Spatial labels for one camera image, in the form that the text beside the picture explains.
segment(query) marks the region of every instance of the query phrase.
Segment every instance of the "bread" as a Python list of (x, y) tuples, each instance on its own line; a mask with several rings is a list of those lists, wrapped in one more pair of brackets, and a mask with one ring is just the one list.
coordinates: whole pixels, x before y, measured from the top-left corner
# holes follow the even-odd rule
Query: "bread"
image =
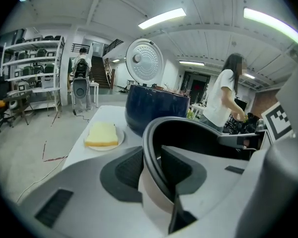
[(96, 122), (89, 131), (85, 146), (111, 146), (118, 145), (115, 124), (109, 122)]

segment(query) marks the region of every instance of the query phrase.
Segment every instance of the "metal shelving unit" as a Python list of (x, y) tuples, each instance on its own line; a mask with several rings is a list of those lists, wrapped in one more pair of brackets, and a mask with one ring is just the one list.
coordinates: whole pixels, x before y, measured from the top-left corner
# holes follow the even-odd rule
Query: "metal shelving unit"
[[(1, 68), (0, 68), (0, 75), (3, 75), (4, 69), (7, 66), (10, 66), (10, 75), (9, 78), (6, 79), (6, 81), (14, 82), (18, 80), (25, 80), (31, 77), (44, 77), (44, 76), (53, 76), (53, 87), (51, 88), (42, 88), (42, 87), (34, 87), (30, 88), (30, 90), (33, 91), (33, 93), (46, 93), (47, 94), (47, 100), (46, 101), (36, 101), (31, 102), (31, 106), (33, 109), (44, 109), (49, 107), (54, 107), (56, 111), (58, 112), (58, 106), (60, 105), (60, 87), (59, 87), (59, 80), (57, 84), (56, 78), (60, 76), (59, 74), (59, 67), (61, 66), (61, 57), (63, 53), (64, 48), (64, 38), (61, 37), (59, 41), (36, 41), (36, 42), (26, 42), (26, 43), (20, 43), (15, 44), (11, 46), (4, 45), (3, 47), (3, 54), (2, 54), (2, 60), (1, 60)], [(9, 52), (15, 53), (20, 51), (31, 51), (31, 50), (38, 50), (38, 49), (56, 49), (56, 55), (53, 57), (39, 57), (39, 58), (27, 58), (27, 59), (20, 59), (20, 60), (10, 60), (8, 62), (4, 62), (4, 53)], [(54, 63), (54, 71), (53, 73), (40, 73), (40, 74), (33, 74), (33, 75), (26, 75), (26, 76), (20, 76), (20, 77), (13, 77), (14, 76), (14, 70), (24, 64), (31, 64), (35, 62), (53, 62)], [(10, 92), (17, 93), (20, 91), (13, 90)]]

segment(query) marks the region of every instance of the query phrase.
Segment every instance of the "brick wall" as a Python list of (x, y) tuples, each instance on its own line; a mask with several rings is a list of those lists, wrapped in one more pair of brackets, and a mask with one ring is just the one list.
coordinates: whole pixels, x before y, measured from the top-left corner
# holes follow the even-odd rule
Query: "brick wall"
[(251, 113), (262, 118), (261, 114), (278, 102), (275, 97), (278, 91), (279, 89), (262, 93), (256, 93)]

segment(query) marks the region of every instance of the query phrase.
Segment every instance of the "round gray device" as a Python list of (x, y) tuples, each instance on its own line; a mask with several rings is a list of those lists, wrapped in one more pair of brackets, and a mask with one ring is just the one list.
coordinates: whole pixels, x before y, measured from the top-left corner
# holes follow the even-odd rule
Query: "round gray device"
[(163, 75), (163, 57), (151, 40), (138, 39), (127, 49), (126, 65), (129, 74), (140, 84), (159, 84)]

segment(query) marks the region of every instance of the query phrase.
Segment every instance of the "ceiling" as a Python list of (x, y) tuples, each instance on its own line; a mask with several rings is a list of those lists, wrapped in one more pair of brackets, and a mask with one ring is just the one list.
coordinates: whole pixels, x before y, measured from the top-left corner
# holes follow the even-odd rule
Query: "ceiling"
[[(280, 32), (245, 19), (243, 8), (266, 13), (298, 30), (282, 0), (27, 0), (19, 3), (2, 32), (29, 26), (77, 24), (107, 39), (148, 38), (178, 60), (201, 61), (204, 73), (218, 74), (225, 59), (241, 53), (255, 79), (240, 83), (254, 90), (276, 88), (298, 63), (298, 45)], [(183, 8), (187, 16), (142, 30), (147, 18)]]

